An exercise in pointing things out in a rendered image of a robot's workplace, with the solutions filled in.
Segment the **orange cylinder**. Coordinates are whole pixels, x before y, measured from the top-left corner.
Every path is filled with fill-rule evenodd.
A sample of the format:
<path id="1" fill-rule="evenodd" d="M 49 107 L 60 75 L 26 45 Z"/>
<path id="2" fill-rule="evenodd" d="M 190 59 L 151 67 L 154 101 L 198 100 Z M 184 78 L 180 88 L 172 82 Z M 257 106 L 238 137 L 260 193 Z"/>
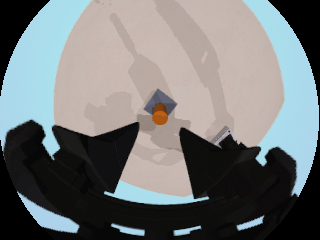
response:
<path id="1" fill-rule="evenodd" d="M 152 121 L 153 124 L 167 123 L 167 109 L 165 109 L 163 104 L 157 104 L 155 109 L 153 109 Z"/>

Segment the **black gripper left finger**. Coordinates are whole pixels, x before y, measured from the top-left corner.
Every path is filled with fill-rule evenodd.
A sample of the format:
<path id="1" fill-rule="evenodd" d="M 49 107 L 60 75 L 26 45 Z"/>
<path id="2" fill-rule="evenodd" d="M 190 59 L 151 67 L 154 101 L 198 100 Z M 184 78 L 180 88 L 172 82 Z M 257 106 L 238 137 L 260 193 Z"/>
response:
<path id="1" fill-rule="evenodd" d="M 119 184 L 121 173 L 127 165 L 125 163 L 135 145 L 140 121 L 124 125 L 116 131 L 101 133 L 99 136 L 83 135 L 59 125 L 53 125 L 51 128 L 60 148 L 87 160 L 89 168 L 107 188 L 105 191 L 115 195 L 116 185 Z"/>

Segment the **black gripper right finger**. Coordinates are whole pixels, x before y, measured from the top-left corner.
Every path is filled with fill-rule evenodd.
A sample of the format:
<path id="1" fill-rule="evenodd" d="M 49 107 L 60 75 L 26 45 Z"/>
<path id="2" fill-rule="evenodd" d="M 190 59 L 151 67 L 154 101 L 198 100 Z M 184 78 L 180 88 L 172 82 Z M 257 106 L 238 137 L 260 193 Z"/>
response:
<path id="1" fill-rule="evenodd" d="M 208 143 L 208 140 L 201 139 L 189 129 L 181 127 L 180 145 L 183 149 L 183 156 L 189 181 L 191 181 L 192 195 L 195 199 L 208 197 L 208 191 L 215 187 L 220 180 L 237 163 L 256 159 L 260 153 L 260 147 L 223 149 Z"/>

